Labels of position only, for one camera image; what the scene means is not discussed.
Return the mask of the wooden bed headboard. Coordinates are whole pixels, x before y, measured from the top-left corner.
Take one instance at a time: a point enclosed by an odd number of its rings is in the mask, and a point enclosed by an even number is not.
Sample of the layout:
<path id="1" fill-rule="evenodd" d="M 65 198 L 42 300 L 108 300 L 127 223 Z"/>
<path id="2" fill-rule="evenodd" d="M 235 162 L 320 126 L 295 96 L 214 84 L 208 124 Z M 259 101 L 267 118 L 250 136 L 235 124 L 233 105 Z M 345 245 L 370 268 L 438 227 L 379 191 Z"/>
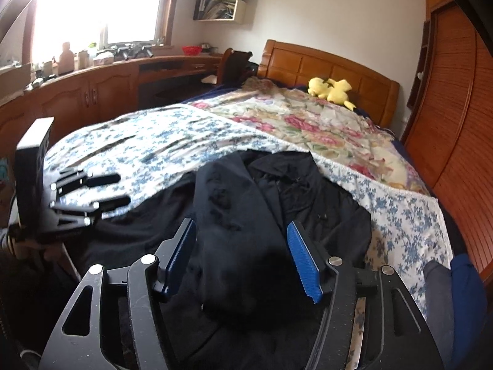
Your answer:
<path id="1" fill-rule="evenodd" d="M 272 39 L 264 47 L 257 77 L 288 88 L 306 86 L 315 77 L 345 79 L 352 86 L 349 100 L 384 128 L 392 124 L 399 96 L 399 83 L 371 68 L 322 50 Z"/>

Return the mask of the long wooden desk cabinet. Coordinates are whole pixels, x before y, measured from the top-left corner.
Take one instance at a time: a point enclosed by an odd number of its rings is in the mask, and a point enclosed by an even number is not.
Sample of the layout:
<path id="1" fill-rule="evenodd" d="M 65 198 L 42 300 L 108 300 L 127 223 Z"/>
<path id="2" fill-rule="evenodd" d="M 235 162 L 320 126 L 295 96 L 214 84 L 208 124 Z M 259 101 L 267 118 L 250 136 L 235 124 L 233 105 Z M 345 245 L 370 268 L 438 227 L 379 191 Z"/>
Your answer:
<path id="1" fill-rule="evenodd" d="M 216 72 L 221 56 L 170 55 L 133 59 L 58 77 L 1 106 L 1 157 L 13 159 L 34 119 L 53 117 L 50 143 L 87 125 L 139 109 L 138 92 L 161 80 Z"/>

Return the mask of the wooden louvred wardrobe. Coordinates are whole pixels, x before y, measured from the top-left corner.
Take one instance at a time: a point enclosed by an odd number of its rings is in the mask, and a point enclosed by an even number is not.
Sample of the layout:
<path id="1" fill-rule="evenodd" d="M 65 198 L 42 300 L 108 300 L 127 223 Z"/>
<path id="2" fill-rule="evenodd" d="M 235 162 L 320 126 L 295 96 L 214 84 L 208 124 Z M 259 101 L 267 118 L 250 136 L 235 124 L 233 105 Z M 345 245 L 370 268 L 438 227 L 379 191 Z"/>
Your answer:
<path id="1" fill-rule="evenodd" d="M 454 217 L 483 279 L 492 275 L 492 56 L 453 0 L 425 0 L 428 72 L 405 148 Z"/>

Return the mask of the blue floral white bedspread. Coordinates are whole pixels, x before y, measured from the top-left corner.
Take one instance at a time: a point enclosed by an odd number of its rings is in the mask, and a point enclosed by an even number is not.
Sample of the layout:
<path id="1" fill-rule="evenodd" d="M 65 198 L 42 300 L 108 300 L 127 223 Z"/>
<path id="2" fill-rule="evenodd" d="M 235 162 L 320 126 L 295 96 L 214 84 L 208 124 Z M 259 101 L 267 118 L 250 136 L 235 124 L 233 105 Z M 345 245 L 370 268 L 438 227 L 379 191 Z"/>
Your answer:
<path id="1" fill-rule="evenodd" d="M 430 261 L 448 265 L 453 257 L 443 212 L 429 194 L 384 185 L 313 151 L 191 105 L 143 110 L 78 129 L 48 151 L 45 171 L 81 166 L 94 174 L 120 174 L 114 185 L 66 197 L 74 205 L 120 194 L 130 197 L 129 205 L 105 214 L 103 221 L 135 209 L 183 175 L 245 150 L 310 154 L 322 176 L 349 192 L 370 214 L 372 237 L 363 266 L 393 266 L 427 320 L 424 267 Z"/>

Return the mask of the red bowl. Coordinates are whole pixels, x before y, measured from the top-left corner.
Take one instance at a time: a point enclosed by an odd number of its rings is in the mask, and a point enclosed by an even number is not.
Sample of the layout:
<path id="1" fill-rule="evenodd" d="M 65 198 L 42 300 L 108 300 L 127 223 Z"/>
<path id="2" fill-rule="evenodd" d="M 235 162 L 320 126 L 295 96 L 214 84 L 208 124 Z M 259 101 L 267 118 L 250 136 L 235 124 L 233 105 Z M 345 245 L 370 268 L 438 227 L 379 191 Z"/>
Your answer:
<path id="1" fill-rule="evenodd" d="M 202 52 L 202 47 L 196 45 L 183 46 L 182 52 L 186 56 L 196 56 Z"/>

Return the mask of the brown bottle on sill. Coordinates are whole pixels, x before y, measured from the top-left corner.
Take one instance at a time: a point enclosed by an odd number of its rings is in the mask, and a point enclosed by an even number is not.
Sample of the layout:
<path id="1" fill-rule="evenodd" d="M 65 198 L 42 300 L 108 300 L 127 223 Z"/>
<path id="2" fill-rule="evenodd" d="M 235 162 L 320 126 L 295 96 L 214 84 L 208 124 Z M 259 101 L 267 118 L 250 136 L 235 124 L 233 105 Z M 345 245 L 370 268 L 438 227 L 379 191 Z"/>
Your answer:
<path id="1" fill-rule="evenodd" d="M 63 43 L 63 50 L 58 61 L 58 75 L 63 76 L 74 72 L 74 52 L 70 42 Z"/>

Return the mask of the folded navy blue garment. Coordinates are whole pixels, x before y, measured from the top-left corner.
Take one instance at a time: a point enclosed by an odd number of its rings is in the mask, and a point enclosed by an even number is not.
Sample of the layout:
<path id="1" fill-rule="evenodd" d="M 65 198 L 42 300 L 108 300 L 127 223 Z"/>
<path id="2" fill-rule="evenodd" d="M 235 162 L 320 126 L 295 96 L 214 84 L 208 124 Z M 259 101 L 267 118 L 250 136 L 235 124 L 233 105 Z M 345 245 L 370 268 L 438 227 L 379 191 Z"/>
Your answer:
<path id="1" fill-rule="evenodd" d="M 487 299 L 480 274 L 466 253 L 450 263 L 454 342 L 452 368 L 456 368 L 480 337 L 486 320 Z"/>

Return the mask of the black double-breasted coat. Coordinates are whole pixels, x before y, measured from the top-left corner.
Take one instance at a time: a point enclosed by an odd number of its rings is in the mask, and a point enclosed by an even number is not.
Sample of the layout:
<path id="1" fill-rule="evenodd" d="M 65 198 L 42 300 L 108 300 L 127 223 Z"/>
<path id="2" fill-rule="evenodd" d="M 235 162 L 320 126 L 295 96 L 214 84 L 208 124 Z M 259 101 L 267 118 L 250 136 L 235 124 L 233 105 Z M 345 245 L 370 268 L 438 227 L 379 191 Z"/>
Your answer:
<path id="1" fill-rule="evenodd" d="M 369 212 L 301 152 L 237 151 L 185 174 L 135 209 L 68 243 L 79 271 L 132 264 L 197 226 L 180 290 L 161 306 L 178 369 L 302 369 L 323 310 L 287 247 L 299 221 L 329 253 L 364 265 Z"/>

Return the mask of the wooden chair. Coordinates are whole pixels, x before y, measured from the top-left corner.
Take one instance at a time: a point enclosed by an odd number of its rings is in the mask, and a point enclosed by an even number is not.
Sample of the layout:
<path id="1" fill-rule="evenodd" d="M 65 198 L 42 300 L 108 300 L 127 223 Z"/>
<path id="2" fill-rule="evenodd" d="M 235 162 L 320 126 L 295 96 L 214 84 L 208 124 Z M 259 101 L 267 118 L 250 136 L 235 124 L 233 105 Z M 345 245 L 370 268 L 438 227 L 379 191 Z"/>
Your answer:
<path id="1" fill-rule="evenodd" d="M 245 73 L 252 52 L 238 51 L 228 48 L 222 55 L 216 74 L 216 84 L 232 84 Z"/>

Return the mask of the window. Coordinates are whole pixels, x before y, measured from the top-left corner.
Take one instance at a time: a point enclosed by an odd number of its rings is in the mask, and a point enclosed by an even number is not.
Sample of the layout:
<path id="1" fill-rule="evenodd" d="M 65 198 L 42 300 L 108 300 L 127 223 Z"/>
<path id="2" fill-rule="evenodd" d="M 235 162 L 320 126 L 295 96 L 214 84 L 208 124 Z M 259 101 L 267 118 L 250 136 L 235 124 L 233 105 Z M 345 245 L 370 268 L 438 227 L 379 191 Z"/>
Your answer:
<path id="1" fill-rule="evenodd" d="M 169 46 L 176 0 L 1 0 L 1 64 L 113 44 Z"/>

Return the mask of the folded grey garment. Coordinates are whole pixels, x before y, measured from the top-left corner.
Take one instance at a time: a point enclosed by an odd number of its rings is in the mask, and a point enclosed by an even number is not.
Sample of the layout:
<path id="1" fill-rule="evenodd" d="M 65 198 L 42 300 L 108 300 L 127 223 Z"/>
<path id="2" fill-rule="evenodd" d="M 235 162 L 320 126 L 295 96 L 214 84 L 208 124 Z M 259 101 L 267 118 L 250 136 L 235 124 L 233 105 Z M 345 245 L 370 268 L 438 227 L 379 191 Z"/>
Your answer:
<path id="1" fill-rule="evenodd" d="M 424 278 L 427 323 L 445 369 L 450 369 L 454 344 L 451 272 L 437 261 L 430 261 L 424 267 Z"/>

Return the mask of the yellow plush toy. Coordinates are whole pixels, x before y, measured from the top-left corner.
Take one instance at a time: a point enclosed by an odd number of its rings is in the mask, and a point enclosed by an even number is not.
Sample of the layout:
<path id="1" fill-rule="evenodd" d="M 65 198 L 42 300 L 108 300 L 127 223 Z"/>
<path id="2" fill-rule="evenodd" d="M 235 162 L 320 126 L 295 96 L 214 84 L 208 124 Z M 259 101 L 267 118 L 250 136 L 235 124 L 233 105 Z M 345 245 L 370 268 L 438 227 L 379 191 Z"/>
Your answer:
<path id="1" fill-rule="evenodd" d="M 354 111 L 356 106 L 348 99 L 348 91 L 351 90 L 352 86 L 346 79 L 324 81 L 321 78 L 312 78 L 308 82 L 308 93 L 313 97 L 325 99 L 335 105 L 344 106 L 346 109 Z"/>

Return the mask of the pink floral quilt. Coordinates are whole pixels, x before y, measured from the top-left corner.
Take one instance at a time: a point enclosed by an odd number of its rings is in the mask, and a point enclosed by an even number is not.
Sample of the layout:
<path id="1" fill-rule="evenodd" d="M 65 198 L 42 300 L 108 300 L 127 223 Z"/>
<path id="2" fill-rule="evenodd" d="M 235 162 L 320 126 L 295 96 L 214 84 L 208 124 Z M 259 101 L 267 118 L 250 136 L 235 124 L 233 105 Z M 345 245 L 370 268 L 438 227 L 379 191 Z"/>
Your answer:
<path id="1" fill-rule="evenodd" d="M 216 88 L 190 104 L 313 151 L 384 185 L 429 193 L 391 131 L 298 88 L 251 77 L 239 88 Z"/>

